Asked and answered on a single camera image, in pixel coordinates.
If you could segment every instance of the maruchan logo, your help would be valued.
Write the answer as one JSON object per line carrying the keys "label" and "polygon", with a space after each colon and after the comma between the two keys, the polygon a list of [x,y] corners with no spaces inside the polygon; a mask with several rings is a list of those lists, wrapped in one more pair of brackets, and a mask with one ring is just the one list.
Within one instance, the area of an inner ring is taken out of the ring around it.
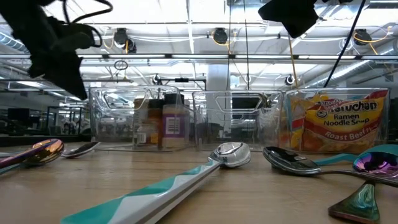
{"label": "maruchan logo", "polygon": [[326,116],[328,116],[328,112],[325,110],[318,110],[317,111],[317,116],[319,118],[326,118]]}
{"label": "maruchan logo", "polygon": [[376,102],[362,102],[359,101],[352,105],[339,106],[337,108],[330,109],[330,113],[339,113],[339,112],[359,112],[359,111],[368,111],[368,110],[376,110],[377,103]]}

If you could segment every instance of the teal and white striped spoon handle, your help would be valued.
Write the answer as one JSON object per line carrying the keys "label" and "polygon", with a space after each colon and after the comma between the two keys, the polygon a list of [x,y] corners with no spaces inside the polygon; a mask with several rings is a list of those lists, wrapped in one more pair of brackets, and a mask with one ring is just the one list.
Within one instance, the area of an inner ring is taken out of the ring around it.
{"label": "teal and white striped spoon handle", "polygon": [[156,223],[204,183],[222,162],[205,165],[169,177],[101,205],[69,215],[61,224]]}

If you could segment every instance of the teal spoon handle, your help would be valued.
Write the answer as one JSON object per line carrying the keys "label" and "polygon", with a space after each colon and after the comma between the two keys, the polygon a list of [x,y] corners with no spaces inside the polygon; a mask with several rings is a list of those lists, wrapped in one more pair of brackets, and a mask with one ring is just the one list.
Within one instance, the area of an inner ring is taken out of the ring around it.
{"label": "teal spoon handle", "polygon": [[67,216],[61,224],[156,223],[220,167],[220,162],[169,177],[122,197]]}
{"label": "teal spoon handle", "polygon": [[21,164],[14,164],[14,165],[11,165],[11,166],[7,166],[7,167],[5,167],[3,169],[0,169],[0,175],[6,173],[8,171],[11,171],[13,169],[16,169],[16,168],[18,168],[20,166],[21,166]]}
{"label": "teal spoon handle", "polygon": [[318,165],[318,166],[325,166],[325,165],[334,164],[336,162],[341,162],[341,161],[354,162],[356,158],[357,158],[357,156],[353,155],[353,154],[338,154],[338,155],[327,157],[324,159],[317,159],[314,161],[314,163],[316,163],[316,165]]}

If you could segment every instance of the wire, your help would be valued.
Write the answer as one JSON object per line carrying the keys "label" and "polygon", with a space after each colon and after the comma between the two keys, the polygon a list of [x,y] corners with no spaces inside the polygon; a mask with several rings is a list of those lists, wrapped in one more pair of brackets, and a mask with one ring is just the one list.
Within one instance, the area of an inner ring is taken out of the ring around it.
{"label": "wire", "polygon": [[[354,29],[355,29],[356,23],[358,22],[359,16],[361,15],[361,12],[362,12],[362,9],[363,9],[363,7],[365,5],[365,2],[366,2],[366,0],[362,0],[361,5],[359,6],[359,9],[358,9],[358,12],[356,13],[353,25],[351,26],[351,30],[349,31],[349,34],[347,36],[347,40],[350,40],[351,36],[354,33]],[[346,48],[347,48],[348,44],[349,44],[349,41],[346,41],[346,43],[344,44],[344,47],[341,50],[341,52],[340,52],[340,54],[339,54],[339,56],[338,56],[338,58],[337,58],[337,60],[336,60],[336,62],[334,64],[333,68],[331,69],[331,72],[330,72],[330,75],[329,75],[328,79],[326,80],[326,82],[325,82],[325,84],[323,86],[324,88],[326,88],[328,86],[329,81],[330,81],[331,77],[333,76],[333,74],[334,74],[334,72],[335,72],[335,70],[337,68],[337,65],[340,62],[341,57],[343,56],[344,52],[346,51]]]}
{"label": "wire", "polygon": [[289,35],[289,49],[290,49],[290,58],[292,59],[292,65],[293,65],[294,82],[296,84],[296,89],[298,89],[299,84],[297,83],[296,68],[294,65],[293,47],[292,47],[292,41],[290,40],[290,35]]}
{"label": "wire", "polygon": [[103,40],[104,46],[105,46],[107,49],[111,49],[111,48],[113,47],[113,42],[114,42],[114,32],[113,32],[113,34],[112,34],[112,42],[111,42],[111,46],[110,46],[110,47],[108,47],[108,46],[106,45],[106,43],[105,43],[105,40]]}
{"label": "wire", "polygon": [[[104,13],[108,13],[108,12],[111,12],[113,10],[112,4],[110,2],[108,2],[107,0],[94,0],[94,1],[109,6],[109,9],[105,9],[105,10],[98,11],[98,12],[92,12],[92,13],[88,13],[88,14],[79,16],[75,20],[73,20],[72,23],[76,23],[76,22],[78,22],[78,21],[80,21],[82,19],[86,19],[86,18],[89,18],[89,17],[92,17],[92,16],[98,16],[98,15],[101,15],[101,14],[104,14]],[[69,15],[68,15],[68,11],[67,11],[67,0],[62,0],[62,11],[63,11],[63,15],[65,16],[65,20],[66,20],[67,24],[71,24],[70,18],[69,18]],[[95,29],[92,26],[89,26],[89,28],[91,29],[92,32],[94,32],[96,35],[98,35],[98,38],[99,38],[99,44],[93,44],[93,47],[101,47],[102,43],[103,43],[103,40],[102,40],[102,36],[101,36],[100,32],[98,32],[98,30]]]}
{"label": "wire", "polygon": [[372,48],[373,52],[374,52],[376,55],[378,55],[378,53],[377,53],[376,49],[373,47],[373,44],[372,44],[372,43],[370,43],[369,45],[371,46],[371,48]]}
{"label": "wire", "polygon": [[92,12],[92,13],[88,13],[88,14],[79,16],[76,19],[74,19],[72,22],[78,22],[78,21],[80,21],[82,19],[87,19],[89,17],[98,16],[98,15],[109,13],[109,12],[113,11],[113,5],[110,2],[108,2],[107,0],[94,0],[94,1],[102,3],[102,4],[105,4],[109,8],[101,10],[101,11],[98,11],[98,12]]}
{"label": "wire", "polygon": [[248,64],[248,90],[250,90],[250,76],[249,76],[249,42],[248,42],[248,22],[246,20],[246,0],[243,0],[244,12],[244,29],[246,30],[246,60]]}
{"label": "wire", "polygon": [[[232,6],[232,0],[229,0],[229,5]],[[231,15],[232,15],[232,7],[229,7],[229,29],[228,29],[229,35],[228,35],[228,46],[227,46],[227,48],[228,48],[228,68],[227,68],[227,74],[226,74],[226,90],[228,90],[228,88],[230,87],[229,86],[230,85],[229,84],[229,73],[230,73],[229,72],[229,55],[230,55],[229,47],[231,46]]]}
{"label": "wire", "polygon": [[384,40],[385,38],[387,38],[388,35],[389,35],[389,32],[390,32],[390,27],[387,28],[387,33],[386,33],[386,35],[385,35],[384,37],[378,39],[378,40],[362,40],[362,39],[359,39],[359,38],[356,37],[356,34],[358,34],[358,33],[355,33],[355,34],[354,34],[354,39],[359,40],[359,41],[364,42],[364,43],[370,43],[370,44],[371,44],[371,43],[377,43],[377,42],[382,41],[382,40]]}
{"label": "wire", "polygon": [[62,11],[63,11],[63,16],[65,17],[65,20],[67,21],[67,24],[70,24],[70,19],[69,19],[68,10],[67,10],[67,0],[62,0]]}

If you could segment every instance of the spoon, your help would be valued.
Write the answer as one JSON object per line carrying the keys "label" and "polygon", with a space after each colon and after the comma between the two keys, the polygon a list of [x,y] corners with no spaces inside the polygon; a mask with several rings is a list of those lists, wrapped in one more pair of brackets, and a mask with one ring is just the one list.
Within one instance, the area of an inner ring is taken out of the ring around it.
{"label": "spoon", "polygon": [[398,156],[398,145],[385,144],[385,145],[374,146],[374,147],[362,152],[360,155],[338,154],[338,155],[327,157],[324,159],[314,160],[314,163],[316,163],[318,166],[325,166],[325,165],[334,164],[336,162],[341,162],[341,161],[354,162],[357,158],[361,157],[361,155],[369,153],[369,152],[386,152],[386,153],[390,153],[390,154],[394,154],[394,155]]}
{"label": "spoon", "polygon": [[374,181],[366,181],[349,197],[329,207],[329,215],[363,224],[379,223],[380,213],[374,188]]}
{"label": "spoon", "polygon": [[[398,156],[387,152],[367,152],[358,156],[353,168],[382,177],[398,175]],[[331,206],[328,211],[332,217],[344,218],[359,223],[379,223],[380,213],[374,195],[376,183],[366,181],[357,191],[346,199]]]}
{"label": "spoon", "polygon": [[87,144],[80,146],[77,149],[64,150],[64,152],[62,153],[61,156],[64,158],[67,158],[67,159],[73,159],[78,156],[82,156],[84,154],[91,152],[97,146],[99,146],[99,144],[101,144],[101,143],[100,142],[89,142]]}
{"label": "spoon", "polygon": [[218,146],[208,160],[205,165],[67,216],[61,224],[156,223],[220,166],[243,166],[251,160],[251,153],[245,143],[227,142]]}
{"label": "spoon", "polygon": [[26,152],[0,161],[0,174],[17,167],[42,166],[57,159],[63,152],[63,142],[59,139],[48,139],[34,144]]}
{"label": "spoon", "polygon": [[278,147],[265,147],[263,156],[274,166],[295,175],[320,175],[320,174],[344,174],[374,180],[380,184],[398,187],[398,182],[372,174],[360,173],[351,170],[328,170],[322,171],[310,159],[300,156],[293,151],[288,151]]}

